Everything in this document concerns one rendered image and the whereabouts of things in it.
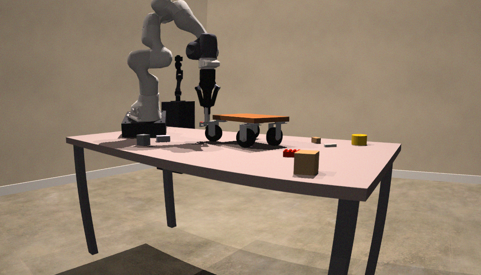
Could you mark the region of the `yellow short cylinder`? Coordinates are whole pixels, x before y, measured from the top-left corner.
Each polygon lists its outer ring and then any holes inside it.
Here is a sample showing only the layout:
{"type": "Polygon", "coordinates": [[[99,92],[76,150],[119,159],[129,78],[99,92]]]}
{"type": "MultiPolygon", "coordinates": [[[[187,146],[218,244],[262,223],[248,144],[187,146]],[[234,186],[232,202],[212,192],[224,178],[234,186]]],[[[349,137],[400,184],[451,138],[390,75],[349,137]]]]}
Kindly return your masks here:
{"type": "Polygon", "coordinates": [[[353,134],[352,135],[352,145],[366,145],[367,144],[367,135],[363,134],[353,134]]]}

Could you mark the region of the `red toy brick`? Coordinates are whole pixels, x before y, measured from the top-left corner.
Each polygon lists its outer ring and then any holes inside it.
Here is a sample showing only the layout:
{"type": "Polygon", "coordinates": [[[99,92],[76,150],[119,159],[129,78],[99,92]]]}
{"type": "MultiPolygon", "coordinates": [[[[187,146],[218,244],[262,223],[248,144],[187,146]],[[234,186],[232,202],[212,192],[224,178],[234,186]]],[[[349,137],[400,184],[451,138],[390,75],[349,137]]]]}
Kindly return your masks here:
{"type": "Polygon", "coordinates": [[[295,150],[295,149],[294,149],[294,150],[292,150],[292,149],[289,149],[289,150],[285,149],[285,150],[283,151],[283,157],[294,157],[294,153],[297,152],[297,151],[298,151],[298,150],[295,150]]]}

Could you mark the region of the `wooden wheeled dolly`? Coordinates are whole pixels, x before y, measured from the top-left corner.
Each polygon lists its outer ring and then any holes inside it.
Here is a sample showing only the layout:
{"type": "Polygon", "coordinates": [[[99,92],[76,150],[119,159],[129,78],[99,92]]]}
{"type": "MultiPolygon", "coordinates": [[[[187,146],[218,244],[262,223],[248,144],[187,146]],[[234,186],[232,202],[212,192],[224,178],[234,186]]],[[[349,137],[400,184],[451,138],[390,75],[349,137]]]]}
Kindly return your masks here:
{"type": "Polygon", "coordinates": [[[200,127],[206,126],[205,136],[209,141],[215,142],[222,137],[223,132],[219,127],[219,122],[244,122],[246,124],[240,124],[240,130],[237,132],[236,140],[239,146],[248,148],[255,143],[256,138],[259,136],[260,123],[269,123],[266,134],[267,143],[272,146],[278,146],[283,139],[281,124],[289,122],[289,117],[262,114],[218,114],[213,115],[213,120],[216,121],[199,123],[200,127]],[[276,125],[276,128],[274,127],[274,124],[276,125]]]}

